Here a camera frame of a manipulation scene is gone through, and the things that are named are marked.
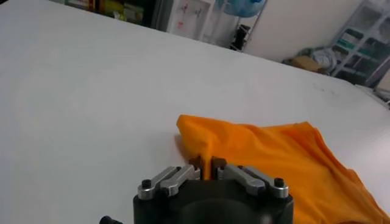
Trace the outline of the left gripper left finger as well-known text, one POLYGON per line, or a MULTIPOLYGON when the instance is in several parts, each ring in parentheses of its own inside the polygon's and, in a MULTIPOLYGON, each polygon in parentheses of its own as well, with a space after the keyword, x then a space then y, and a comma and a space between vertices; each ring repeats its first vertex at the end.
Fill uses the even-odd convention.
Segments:
POLYGON ((140 200, 152 200, 158 192, 164 193, 167 197, 179 193, 182 184, 188 180, 200 180, 202 178, 202 160, 198 156, 191 158, 188 164, 180 166, 169 166, 151 179, 144 179, 138 186, 137 197, 140 200))

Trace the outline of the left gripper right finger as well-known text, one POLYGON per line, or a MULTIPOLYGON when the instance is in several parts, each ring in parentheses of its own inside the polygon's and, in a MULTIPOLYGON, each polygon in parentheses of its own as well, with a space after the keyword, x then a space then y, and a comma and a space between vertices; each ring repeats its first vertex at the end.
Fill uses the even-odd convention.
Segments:
POLYGON ((260 196, 264 192, 274 198, 289 196, 289 187, 284 179, 270 177, 253 166, 228 164, 223 158, 212 157, 211 177, 215 180, 235 180, 253 196, 260 196))

